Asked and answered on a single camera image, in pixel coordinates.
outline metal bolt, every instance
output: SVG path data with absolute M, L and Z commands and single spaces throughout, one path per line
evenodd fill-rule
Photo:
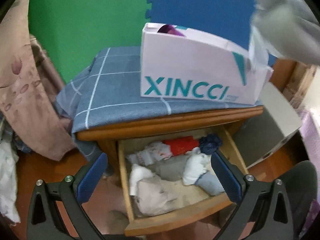
M 246 178 L 247 181 L 253 181 L 254 180 L 254 176 L 252 176 L 250 174 L 246 175 L 245 178 Z
M 280 180 L 280 179 L 276 179 L 276 184 L 278 184 L 278 185 L 282 185 L 282 180 Z
M 36 182 L 36 185 L 40 186 L 40 185 L 42 185 L 42 183 L 43 183 L 43 180 L 42 179 L 38 179 L 37 182 Z
M 71 176 L 71 175 L 68 175 L 68 176 L 66 176 L 65 178 L 64 178 L 64 181 L 65 182 L 70 182 L 70 181 L 72 181 L 73 180 L 73 177 Z

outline reddish brown floor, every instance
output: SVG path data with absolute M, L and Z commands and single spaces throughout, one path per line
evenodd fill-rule
M 254 176 L 266 173 L 266 177 L 263 180 L 272 181 L 294 166 L 295 162 L 290 157 L 292 156 L 291 151 L 292 149 L 286 145 L 263 162 L 255 165 L 249 172 Z M 19 157 L 20 160 L 17 164 L 18 196 L 16 206 L 21 217 L 21 223 L 13 227 L 12 230 L 20 240 L 26 240 L 28 207 L 35 182 L 38 179 L 44 179 L 46 182 L 60 181 L 66 175 L 74 175 L 86 161 L 78 151 L 68 153 L 60 162 L 48 160 L 34 153 L 31 155 L 20 153 Z M 100 180 L 91 199 L 83 206 L 93 223 L 103 234 L 109 233 L 107 226 L 107 213 L 109 210 L 119 210 L 125 213 L 122 189 L 116 187 L 109 178 Z M 70 234 L 77 236 L 66 211 L 61 205 L 59 205 L 59 208 Z M 244 234 L 248 234 L 251 227 L 252 225 L 248 225 Z M 213 239 L 218 231 L 219 228 L 211 224 L 196 222 L 182 228 L 150 235 L 148 239 L 209 240 Z

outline open drawer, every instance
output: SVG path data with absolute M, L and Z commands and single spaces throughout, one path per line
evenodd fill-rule
M 218 196 L 209 196 L 197 186 L 182 186 L 176 185 L 175 188 L 187 187 L 188 194 L 191 197 L 190 205 L 179 208 L 167 214 L 154 217 L 138 217 L 135 213 L 135 203 L 129 195 L 129 175 L 131 166 L 125 159 L 125 155 L 134 151 L 143 150 L 146 145 L 153 141 L 161 141 L 164 139 L 173 139 L 183 136 L 192 135 L 195 139 L 200 139 L 210 133 L 216 133 L 222 140 L 221 152 L 230 161 L 230 163 L 238 166 L 243 174 L 247 174 L 248 170 L 245 167 L 244 161 L 236 148 L 231 136 L 220 126 L 208 127 L 199 130 L 191 130 L 146 138 L 135 138 L 119 141 L 119 165 L 121 183 L 124 193 L 125 206 L 129 218 L 129 225 L 125 229 L 126 236 L 141 236 L 153 233 L 168 231 L 179 228 L 184 225 L 201 220 L 231 204 L 225 193 Z

